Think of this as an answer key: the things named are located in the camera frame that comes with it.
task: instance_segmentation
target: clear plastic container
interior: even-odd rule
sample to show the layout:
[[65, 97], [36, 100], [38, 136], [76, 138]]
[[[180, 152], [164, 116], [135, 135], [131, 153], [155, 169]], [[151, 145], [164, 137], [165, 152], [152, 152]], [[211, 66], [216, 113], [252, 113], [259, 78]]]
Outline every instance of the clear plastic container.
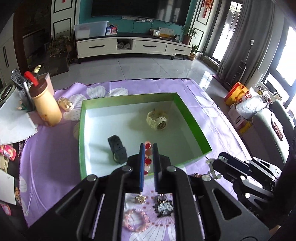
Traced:
[[105, 36], [108, 21], [74, 25], [76, 40]]

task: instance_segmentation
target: red hanging decoration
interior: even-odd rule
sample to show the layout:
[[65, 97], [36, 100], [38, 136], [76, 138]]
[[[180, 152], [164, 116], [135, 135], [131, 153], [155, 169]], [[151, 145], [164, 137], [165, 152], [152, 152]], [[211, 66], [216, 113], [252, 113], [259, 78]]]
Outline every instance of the red hanging decoration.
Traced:
[[205, 7], [205, 11], [204, 11], [204, 14], [202, 16], [203, 18], [206, 17], [208, 10], [211, 12], [212, 6], [213, 6], [213, 2], [214, 2], [214, 0], [203, 0], [202, 1], [202, 7]]

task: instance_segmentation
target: power outlet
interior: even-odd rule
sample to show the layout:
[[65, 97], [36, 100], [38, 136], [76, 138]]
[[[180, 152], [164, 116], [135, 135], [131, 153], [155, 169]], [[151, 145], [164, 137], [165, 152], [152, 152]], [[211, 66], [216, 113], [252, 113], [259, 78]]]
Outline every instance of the power outlet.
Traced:
[[122, 16], [121, 19], [126, 19], [126, 20], [138, 20], [139, 18], [137, 18], [137, 17], [129, 17], [129, 16]]

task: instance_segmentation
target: green box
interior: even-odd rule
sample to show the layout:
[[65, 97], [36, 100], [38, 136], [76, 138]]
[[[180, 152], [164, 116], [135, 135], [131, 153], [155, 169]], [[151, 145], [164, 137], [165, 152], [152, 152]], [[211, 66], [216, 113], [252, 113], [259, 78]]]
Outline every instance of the green box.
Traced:
[[[168, 115], [167, 128], [155, 131], [146, 122], [153, 109]], [[84, 100], [79, 130], [81, 178], [110, 174], [122, 166], [113, 160], [107, 138], [117, 135], [128, 156], [138, 154], [140, 143], [157, 143], [172, 165], [184, 165], [212, 151], [196, 120], [177, 93], [111, 96]]]

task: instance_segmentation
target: teal wall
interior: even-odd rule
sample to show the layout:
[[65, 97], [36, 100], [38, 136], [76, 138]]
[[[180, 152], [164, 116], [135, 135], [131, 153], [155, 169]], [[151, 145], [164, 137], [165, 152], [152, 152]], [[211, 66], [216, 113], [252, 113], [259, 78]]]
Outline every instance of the teal wall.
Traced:
[[[194, 10], [199, 0], [191, 0], [189, 11], [187, 14], [185, 24], [191, 24]], [[97, 21], [109, 21], [111, 24], [118, 25], [118, 32], [120, 33], [148, 33], [150, 28], [158, 29], [158, 27], [170, 28], [174, 30], [175, 34], [182, 36], [182, 26], [174, 23], [167, 23], [160, 20], [154, 20], [153, 25], [149, 22], [137, 23], [134, 20], [121, 19], [121, 16], [102, 16], [102, 17], [91, 17], [92, 0], [81, 0], [80, 2], [80, 13], [79, 23], [89, 23]]]

